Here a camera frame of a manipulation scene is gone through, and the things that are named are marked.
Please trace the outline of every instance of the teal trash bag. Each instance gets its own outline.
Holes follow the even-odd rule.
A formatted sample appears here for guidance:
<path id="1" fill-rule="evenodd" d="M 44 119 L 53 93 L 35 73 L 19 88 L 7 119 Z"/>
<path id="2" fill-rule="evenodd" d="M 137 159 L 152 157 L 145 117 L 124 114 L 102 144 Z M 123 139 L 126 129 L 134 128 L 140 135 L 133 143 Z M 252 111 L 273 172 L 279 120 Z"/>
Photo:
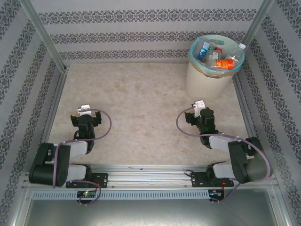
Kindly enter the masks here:
<path id="1" fill-rule="evenodd" d="M 220 77 L 226 77 L 226 76 L 233 76 L 235 73 L 237 73 L 243 62 L 245 61 L 245 52 L 243 52 L 243 56 L 241 57 L 238 64 L 235 65 L 235 67 L 231 70 L 229 69 L 215 69 L 212 68 L 193 56 L 193 51 L 196 48 L 198 42 L 201 38 L 207 38 L 208 40 L 214 42 L 218 48 L 222 49 L 221 59 L 224 59 L 227 55 L 230 55 L 236 48 L 238 48 L 238 43 L 233 41 L 232 39 L 229 39 L 227 37 L 224 37 L 222 35 L 217 34 L 209 34 L 209 35 L 203 35 L 199 36 L 192 44 L 189 52 L 188 52 L 188 60 L 191 63 L 191 65 L 197 69 L 202 74 L 212 77 L 212 78 L 220 78 Z"/>

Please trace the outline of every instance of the patterned wallpaper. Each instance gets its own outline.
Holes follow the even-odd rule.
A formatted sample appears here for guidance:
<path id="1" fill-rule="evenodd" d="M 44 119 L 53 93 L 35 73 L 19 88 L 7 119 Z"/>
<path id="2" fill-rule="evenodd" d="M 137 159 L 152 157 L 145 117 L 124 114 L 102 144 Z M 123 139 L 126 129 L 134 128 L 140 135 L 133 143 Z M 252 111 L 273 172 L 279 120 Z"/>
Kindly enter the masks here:
<path id="1" fill-rule="evenodd" d="M 262 0 L 33 0 L 66 65 L 186 62 L 192 41 L 221 34 L 241 41 Z"/>
<path id="2" fill-rule="evenodd" d="M 293 225 L 301 225 L 301 2 L 276 0 L 238 73 Z"/>
<path id="3" fill-rule="evenodd" d="M 42 140 L 60 72 L 17 0 L 0 0 L 0 226 Z"/>

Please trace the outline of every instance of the white trash bin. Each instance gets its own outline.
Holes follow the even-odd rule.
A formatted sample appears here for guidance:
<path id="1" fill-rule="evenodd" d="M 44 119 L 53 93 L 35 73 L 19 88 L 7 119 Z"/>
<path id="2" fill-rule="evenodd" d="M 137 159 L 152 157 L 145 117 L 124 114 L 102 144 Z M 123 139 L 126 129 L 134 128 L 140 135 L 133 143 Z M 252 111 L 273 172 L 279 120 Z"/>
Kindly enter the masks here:
<path id="1" fill-rule="evenodd" d="M 232 53 L 238 47 L 238 44 L 221 35 L 204 35 L 198 37 L 193 42 L 190 51 L 188 52 L 189 64 L 185 84 L 186 93 L 194 101 L 204 100 L 205 102 L 211 102 L 219 97 L 230 80 L 232 80 L 232 76 L 239 71 L 244 62 L 245 54 L 238 65 L 235 65 L 235 68 L 232 70 L 209 69 L 192 55 L 201 37 L 214 41 L 217 44 L 217 47 L 222 48 L 221 59 L 224 59 L 227 55 Z"/>

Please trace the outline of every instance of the purple cable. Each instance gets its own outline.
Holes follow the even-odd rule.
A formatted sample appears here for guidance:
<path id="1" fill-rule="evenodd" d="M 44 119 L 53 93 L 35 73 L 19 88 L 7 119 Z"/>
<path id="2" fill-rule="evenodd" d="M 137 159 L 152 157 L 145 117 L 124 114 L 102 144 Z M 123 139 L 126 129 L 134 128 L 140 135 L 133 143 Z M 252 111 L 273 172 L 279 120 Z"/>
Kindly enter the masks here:
<path id="1" fill-rule="evenodd" d="M 179 129 L 180 132 L 182 132 L 183 134 L 187 135 L 187 136 L 191 136 L 191 137 L 209 137 L 209 136 L 221 136 L 221 137 L 227 137 L 227 138 L 230 138 L 230 139 L 236 139 L 237 141 L 242 141 L 242 142 L 245 142 L 246 144 L 250 145 L 255 151 L 258 152 L 258 154 L 263 158 L 266 166 L 267 166 L 267 174 L 265 175 L 265 177 L 262 179 L 267 179 L 271 173 L 271 168 L 269 166 L 269 160 L 267 159 L 267 157 L 264 155 L 264 153 L 258 148 L 256 147 L 255 145 L 253 145 L 252 143 L 250 143 L 249 141 L 243 139 L 243 138 L 240 138 L 240 137 L 235 137 L 235 136 L 231 136 L 231 135 L 227 135 L 227 134 L 223 134 L 223 133 L 217 133 L 217 134 L 190 134 L 190 133 L 186 133 L 184 130 L 182 130 L 180 127 L 179 127 L 179 118 L 180 116 L 186 112 L 186 111 L 189 111 L 193 109 L 193 107 L 190 107 L 190 108 L 187 108 L 183 111 L 181 111 L 176 119 L 176 125 L 177 125 L 177 128 Z M 240 183 L 238 183 L 234 189 L 232 189 L 232 191 L 223 199 L 223 201 L 227 200 L 230 196 L 233 195 L 233 192 L 240 186 Z"/>
<path id="2" fill-rule="evenodd" d="M 80 112 L 89 112 L 89 111 L 99 111 L 99 112 L 102 112 L 104 113 L 110 120 L 110 127 L 108 129 L 108 131 L 103 134 L 102 136 L 100 137 L 96 137 L 96 138 L 91 138 L 91 139 L 80 139 L 80 140 L 66 140 L 64 142 L 61 142 L 59 143 L 57 146 L 56 146 L 56 149 L 55 149 L 55 159 L 54 159 L 54 165 L 53 165 L 53 179 L 52 179 L 52 187 L 55 188 L 55 182 L 56 182 L 56 168 L 57 168 L 57 156 L 58 156 L 58 149 L 61 145 L 64 145 L 64 144 L 68 144 L 68 143 L 73 143 L 73 142 L 76 142 L 76 141 L 90 141 L 90 140 L 99 140 L 101 138 L 104 138 L 106 135 L 108 135 L 108 133 L 110 132 L 111 128 L 112 128 L 112 119 L 110 118 L 110 116 L 102 111 L 102 110 L 99 110 L 99 109 L 88 109 L 88 110 L 84 110 L 84 111 L 80 111 Z"/>
<path id="3" fill-rule="evenodd" d="M 81 203 L 80 201 L 81 201 L 81 198 L 83 197 L 83 196 L 81 196 L 79 198 L 79 204 L 80 205 L 85 205 L 85 206 L 91 205 L 91 204 L 93 204 L 94 202 L 96 202 L 100 198 L 100 195 L 102 193 L 102 189 L 101 189 L 101 187 L 100 187 L 99 184 L 91 182 L 91 181 L 86 181 L 86 180 L 73 180 L 72 182 L 76 182 L 76 183 L 88 183 L 88 184 L 91 184 L 91 185 L 95 185 L 96 187 L 99 188 L 99 194 L 98 194 L 98 196 L 95 199 L 93 199 L 91 202 L 89 202 L 89 203 L 86 203 L 86 204 Z"/>

